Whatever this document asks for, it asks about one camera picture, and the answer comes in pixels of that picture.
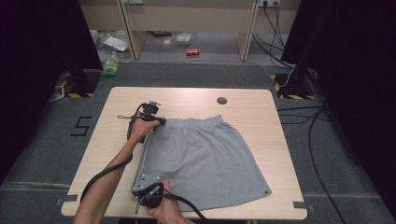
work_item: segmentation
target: human hand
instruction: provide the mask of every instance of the human hand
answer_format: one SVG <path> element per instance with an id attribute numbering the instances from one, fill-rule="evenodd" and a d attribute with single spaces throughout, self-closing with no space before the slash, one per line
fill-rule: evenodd
<path id="1" fill-rule="evenodd" d="M 138 134 L 138 138 L 143 138 L 148 134 L 152 128 L 155 126 L 160 125 L 160 122 L 158 120 L 154 121 L 143 121 L 141 118 L 137 118 L 134 121 L 134 125 L 132 126 L 132 135 Z"/>
<path id="2" fill-rule="evenodd" d="M 172 193 L 170 182 L 168 179 L 160 181 L 163 183 L 163 194 Z M 181 215 L 178 202 L 171 199 L 163 198 L 160 206 L 148 209 L 150 216 L 156 217 L 158 223 L 175 224 L 175 223 L 193 223 Z"/>

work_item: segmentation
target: gray carpet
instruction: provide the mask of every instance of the gray carpet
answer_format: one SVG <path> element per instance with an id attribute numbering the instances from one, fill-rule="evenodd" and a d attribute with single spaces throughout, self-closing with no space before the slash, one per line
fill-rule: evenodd
<path id="1" fill-rule="evenodd" d="M 270 74 L 289 72 L 268 67 Z M 322 105 L 322 101 L 279 99 L 265 70 L 258 65 L 184 63 L 123 63 L 116 77 L 100 79 L 92 98 L 63 98 L 48 105 L 35 138 L 26 148 L 0 188 L 0 223 L 70 223 L 57 203 L 67 194 L 74 174 L 113 87 L 193 87 L 267 89 L 274 94 L 276 107 Z M 259 221 L 259 223 L 341 223 L 334 206 L 318 181 L 308 146 L 312 116 L 317 108 L 281 111 L 280 119 L 299 179 L 304 199 L 310 207 L 303 221 Z M 90 126 L 83 129 L 75 125 Z M 312 154 L 318 173 L 346 223 L 395 223 L 364 170 L 352 159 L 341 135 L 327 112 L 322 112 L 312 128 Z M 104 223 L 118 223 L 105 218 Z"/>

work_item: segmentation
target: wall outlet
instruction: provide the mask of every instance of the wall outlet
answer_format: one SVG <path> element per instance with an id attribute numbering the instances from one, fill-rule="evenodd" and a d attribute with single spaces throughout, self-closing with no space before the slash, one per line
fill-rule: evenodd
<path id="1" fill-rule="evenodd" d="M 276 3 L 278 6 L 280 5 L 280 0 L 260 0 L 260 7 L 264 7 L 264 1 L 267 1 L 267 7 L 276 7 Z"/>

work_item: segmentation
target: gray skirt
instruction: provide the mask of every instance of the gray skirt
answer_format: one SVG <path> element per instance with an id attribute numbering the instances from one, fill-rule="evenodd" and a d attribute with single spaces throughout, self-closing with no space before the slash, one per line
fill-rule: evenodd
<path id="1" fill-rule="evenodd" d="M 271 193 L 241 134 L 221 116 L 168 119 L 152 132 L 136 178 L 169 179 L 199 210 L 248 203 Z M 179 203 L 182 211 L 192 211 Z"/>

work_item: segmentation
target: black wire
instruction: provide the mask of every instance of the black wire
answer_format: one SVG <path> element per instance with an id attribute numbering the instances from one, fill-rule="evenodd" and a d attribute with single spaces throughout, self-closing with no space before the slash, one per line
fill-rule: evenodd
<path id="1" fill-rule="evenodd" d="M 323 105 L 311 105 L 311 106 L 301 106 L 301 107 L 283 108 L 283 109 L 278 109 L 277 112 L 280 112 L 280 111 L 287 111 L 287 110 L 320 108 L 320 107 L 323 107 Z"/>
<path id="2" fill-rule="evenodd" d="M 260 36 L 258 35 L 258 34 L 256 34 L 256 36 L 257 36 L 257 38 L 259 38 L 259 40 L 263 43 L 263 44 L 265 44 L 265 45 L 268 45 L 268 46 L 272 46 L 271 44 L 268 44 L 267 42 L 265 42 L 265 41 L 263 41 L 261 38 L 260 38 Z M 279 50 L 284 50 L 284 49 L 281 49 L 281 48 L 278 48 L 278 47 L 276 47 L 276 46 L 272 46 L 274 49 L 279 49 Z"/>
<path id="3" fill-rule="evenodd" d="M 307 123 L 310 119 L 312 119 L 314 116 L 316 115 L 316 113 L 315 114 L 313 114 L 312 116 L 310 116 L 310 117 L 307 117 L 307 119 L 306 120 L 304 120 L 304 121 L 302 121 L 302 122 L 295 122 L 295 123 L 281 123 L 281 124 L 304 124 L 304 123 Z"/>
<path id="4" fill-rule="evenodd" d="M 277 62 L 279 62 L 279 63 L 285 65 L 285 66 L 286 66 L 285 68 L 290 68 L 290 69 L 292 69 L 292 67 L 291 67 L 290 65 L 288 65 L 288 64 L 286 64 L 286 63 L 280 61 L 280 60 L 279 60 L 277 57 L 275 57 L 271 52 L 269 52 L 267 49 L 265 49 L 265 48 L 259 43 L 259 41 L 256 39 L 256 36 L 253 36 L 253 39 L 254 39 L 254 40 L 256 41 L 256 43 L 259 45 L 260 49 L 261 49 L 262 51 L 266 52 L 267 54 L 269 54 L 271 58 L 274 58 Z"/>
<path id="5" fill-rule="evenodd" d="M 279 42 L 279 44 L 281 44 L 283 47 L 285 47 L 285 46 L 283 45 L 283 41 L 282 41 L 281 37 L 277 34 L 276 28 L 275 28 L 274 25 L 272 24 L 272 22 L 271 22 L 271 20 L 270 20 L 270 17 L 269 17 L 268 14 L 267 14 L 266 7 L 264 8 L 264 13 L 265 13 L 265 16 L 267 17 L 268 21 L 270 22 L 271 27 L 273 28 L 274 35 L 276 36 L 277 42 Z"/>
<path id="6" fill-rule="evenodd" d="M 107 45 L 104 45 L 104 46 L 100 47 L 99 49 L 104 49 L 105 47 L 107 47 Z"/>
<path id="7" fill-rule="evenodd" d="M 275 2 L 274 4 L 275 4 L 275 14 L 276 14 L 276 30 L 279 32 L 280 42 L 283 48 L 285 48 L 285 43 L 283 42 L 282 34 L 280 33 L 280 26 L 279 26 L 279 3 Z"/>
<path id="8" fill-rule="evenodd" d="M 273 35 L 273 40 L 272 40 L 272 42 L 271 42 L 270 55 L 273 55 L 273 53 L 272 53 L 272 48 L 273 48 L 273 46 L 274 46 L 274 39 L 275 39 L 275 34 Z M 273 61 L 272 59 L 273 59 L 273 57 L 270 57 L 271 63 L 272 63 L 275 67 L 279 67 L 278 65 L 274 64 L 274 61 Z"/>
<path id="9" fill-rule="evenodd" d="M 311 125 L 309 126 L 309 131 L 308 131 L 308 144 L 309 144 L 309 153 L 311 155 L 311 161 L 312 161 L 312 165 L 314 166 L 314 170 L 315 170 L 315 174 L 317 175 L 318 181 L 320 183 L 320 185 L 323 187 L 327 197 L 330 199 L 330 201 L 332 202 L 332 206 L 334 207 L 335 211 L 337 212 L 338 216 L 340 217 L 341 221 L 346 224 L 340 210 L 338 209 L 337 205 L 335 204 L 335 201 L 332 199 L 332 196 L 330 196 L 329 191 L 327 190 L 326 186 L 324 185 L 319 173 L 318 173 L 318 167 L 317 164 L 315 163 L 315 159 L 314 159 L 314 155 L 313 155 L 313 149 L 312 149 L 312 141 L 311 141 L 311 133 L 312 133 L 312 126 L 315 123 L 315 120 L 318 118 L 318 115 L 322 112 L 322 110 L 324 109 L 324 107 L 322 107 L 314 116 L 314 118 L 312 119 Z"/>
<path id="10" fill-rule="evenodd" d="M 122 163 L 119 163 L 119 164 L 117 164 L 117 165 L 108 167 L 108 168 L 106 168 L 105 170 L 103 170 L 101 173 L 99 173 L 99 174 L 97 174 L 96 176 L 94 176 L 94 177 L 90 180 L 90 182 L 88 182 L 88 184 L 85 186 L 85 189 L 82 191 L 81 199 L 80 199 L 79 201 L 82 202 L 82 200 L 84 199 L 84 197 L 85 197 L 85 195 L 87 194 L 88 190 L 91 188 L 91 186 L 92 186 L 99 178 L 101 178 L 102 176 L 104 176 L 104 175 L 106 175 L 106 174 L 108 174 L 108 173 L 110 173 L 110 172 L 112 172 L 112 171 L 114 171 L 114 170 L 117 170 L 117 169 L 121 168 L 122 166 L 125 166 L 126 164 L 128 164 L 129 162 L 131 162 L 132 158 L 133 158 L 133 155 L 131 155 L 131 156 L 128 158 L 128 160 L 123 161 Z"/>
<path id="11" fill-rule="evenodd" d="M 107 84 L 107 78 L 106 78 L 106 77 L 99 77 L 99 81 L 100 81 L 100 80 L 104 80 L 105 83 L 101 84 L 100 86 L 99 86 L 99 83 L 97 84 L 96 87 L 97 87 L 99 90 L 101 90 L 101 89 Z"/>
<path id="12" fill-rule="evenodd" d="M 308 116 L 303 116 L 303 115 L 279 115 L 279 116 L 284 116 L 284 117 L 298 117 L 298 118 L 312 118 L 312 116 L 311 116 L 311 117 L 308 117 Z M 332 121 L 331 119 L 320 119 L 320 120 L 323 120 L 323 121 Z"/>
<path id="13" fill-rule="evenodd" d="M 202 215 L 202 213 L 198 210 L 197 207 L 195 207 L 195 205 L 193 203 L 191 203 L 190 201 L 188 201 L 185 198 L 182 198 L 180 196 L 177 196 L 171 192 L 169 192 L 168 190 L 166 190 L 168 193 L 164 194 L 164 195 L 151 195 L 150 198 L 165 198 L 165 199 L 170 199 L 170 200 L 177 200 L 180 202 L 183 202 L 184 204 L 188 205 L 190 208 L 192 208 L 192 210 L 198 215 L 198 217 L 206 224 L 210 224 L 209 220 L 207 220 L 206 217 L 204 217 L 204 215 Z"/>

